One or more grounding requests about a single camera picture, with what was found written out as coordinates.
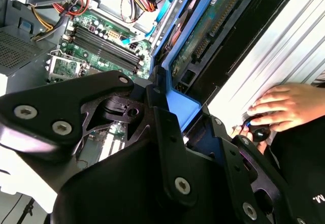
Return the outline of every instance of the ram slot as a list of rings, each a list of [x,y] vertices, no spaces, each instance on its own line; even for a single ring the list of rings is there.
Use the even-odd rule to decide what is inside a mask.
[[[135,55],[131,56],[127,54],[124,50],[115,50],[116,46],[114,44],[106,43],[105,40],[100,39],[97,36],[90,36],[87,33],[78,32],[74,34],[76,39],[84,40],[86,42],[92,42],[94,45],[98,47],[98,49],[105,50],[106,52],[114,55],[121,62],[129,63],[133,66],[136,66],[139,62],[139,58]]]
[[[132,54],[130,51],[125,50],[121,47],[116,46],[114,43],[108,41],[108,40],[104,40],[98,36],[96,36],[95,34],[90,33],[88,30],[84,29],[84,28],[80,28],[78,27],[76,29],[76,34],[81,34],[84,35],[84,37],[87,38],[92,38],[94,41],[99,42],[100,44],[102,44],[103,46],[105,46],[108,50],[108,52],[111,52],[117,56],[119,56],[120,58],[124,58],[126,61],[132,61],[132,62],[139,62],[139,58]]]
[[[126,63],[130,63],[136,66],[140,61],[139,57],[132,54],[130,51],[124,50],[123,48],[116,46],[110,41],[101,39],[100,37],[90,33],[84,28],[77,27],[74,36],[79,37],[80,39],[83,39],[87,42],[94,42],[94,44],[96,44],[99,48],[111,53]]]
[[[93,53],[94,55],[97,55],[98,57],[107,60],[109,62],[112,62],[121,68],[124,68],[130,72],[133,72],[135,70],[135,66],[129,63],[122,62],[120,59],[118,59],[116,56],[110,54],[109,52],[106,52],[105,50],[99,49],[96,45],[86,42],[85,40],[79,40],[75,39],[73,43],[77,46],[79,46],[82,49],[88,50],[89,52]]]

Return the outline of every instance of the silver screw head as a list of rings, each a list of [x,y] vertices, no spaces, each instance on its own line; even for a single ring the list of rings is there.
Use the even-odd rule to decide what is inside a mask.
[[[304,222],[304,220],[302,220],[302,219],[299,218],[299,217],[297,218],[297,221],[298,221],[299,224],[306,224],[306,223]]]
[[[218,125],[222,125],[222,122],[219,120],[219,118],[215,118],[214,120]]]
[[[120,81],[121,81],[122,83],[128,83],[128,80],[127,80],[126,78],[123,78],[123,77],[120,77]]]
[[[182,177],[178,177],[175,179],[175,187],[176,189],[184,195],[189,194],[191,191],[191,186],[189,185],[188,181]]]
[[[253,208],[253,206],[247,202],[244,202],[243,204],[243,210],[245,212],[245,214],[251,218],[252,220],[256,220],[257,219],[257,213],[255,211],[255,209]]]
[[[21,105],[14,109],[15,116],[29,120],[37,116],[37,110],[33,106]]]
[[[72,132],[72,126],[66,121],[56,121],[53,123],[52,129],[56,134],[63,136]]]
[[[247,139],[243,138],[243,141],[246,145],[249,145],[249,141]]]

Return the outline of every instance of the green circuit board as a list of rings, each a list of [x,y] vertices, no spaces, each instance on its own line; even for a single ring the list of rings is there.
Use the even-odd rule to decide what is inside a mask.
[[[237,0],[212,0],[206,12],[198,21],[195,29],[187,39],[177,58],[172,63],[172,77],[181,74],[191,62],[192,56],[202,55],[205,48],[210,43],[207,36],[215,35],[216,31],[226,18],[227,12],[236,4]]]
[[[96,54],[91,53],[85,47],[79,47],[73,42],[63,41],[60,49],[68,55],[87,61],[91,67],[90,70],[87,71],[87,75],[96,72],[118,70],[126,74],[132,80],[138,77],[147,79],[149,77],[151,62],[151,57],[149,54],[150,44],[147,40],[139,41],[136,44],[122,44],[122,37],[132,38],[137,35],[132,33],[127,27],[123,27],[113,21],[103,19],[90,11],[86,11],[83,15],[76,17],[68,23],[65,36],[70,37],[73,32],[73,29],[76,26],[84,27],[89,31],[89,33],[93,33],[96,28],[94,23],[96,22],[103,26],[102,30],[105,30],[107,32],[107,40],[111,44],[123,48],[123,50],[129,53],[136,54],[137,56],[143,58],[141,61],[142,66],[140,66],[139,69],[136,70],[136,72],[122,68],[121,66],[113,63],[110,60],[104,59]],[[75,67],[73,67],[72,65],[70,65],[70,67],[67,67],[66,62],[57,62],[54,68],[55,73],[68,77],[71,77],[71,74],[74,73],[74,70]]]

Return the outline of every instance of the ventilation grille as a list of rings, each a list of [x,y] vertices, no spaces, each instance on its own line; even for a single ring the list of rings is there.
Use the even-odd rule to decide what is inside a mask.
[[[0,65],[12,69],[42,50],[8,33],[0,31]]]

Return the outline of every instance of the blue drive tray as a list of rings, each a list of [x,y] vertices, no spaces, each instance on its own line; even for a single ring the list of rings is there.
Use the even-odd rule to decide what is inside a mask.
[[[176,15],[176,18],[173,20],[172,25],[170,25],[168,31],[166,32],[166,35],[163,37],[163,39],[160,42],[160,45],[156,49],[154,55],[152,56],[151,60],[151,69],[150,72],[153,69],[153,64],[155,57],[157,56],[158,52],[162,48],[163,44],[165,43],[168,34],[172,31],[173,25],[177,20],[177,17],[180,16],[181,11],[185,8],[185,4],[188,0],[183,1],[183,6],[180,8],[179,13]],[[197,115],[197,113],[201,109],[201,104],[192,98],[188,97],[185,94],[182,94],[181,92],[177,91],[172,86],[172,75],[171,75],[171,64],[177,57],[177,54],[185,44],[186,40],[190,36],[191,32],[195,28],[197,22],[199,21],[200,17],[204,14],[207,6],[210,4],[211,0],[201,0],[198,4],[197,8],[194,10],[190,20],[188,21],[186,27],[184,28],[182,34],[178,38],[175,46],[172,48],[172,50],[167,55],[166,59],[162,63],[162,67],[167,70],[167,101],[169,109],[172,113],[176,114],[179,125],[182,131],[186,129],[186,127],[189,125],[189,123],[194,119],[194,117]]]

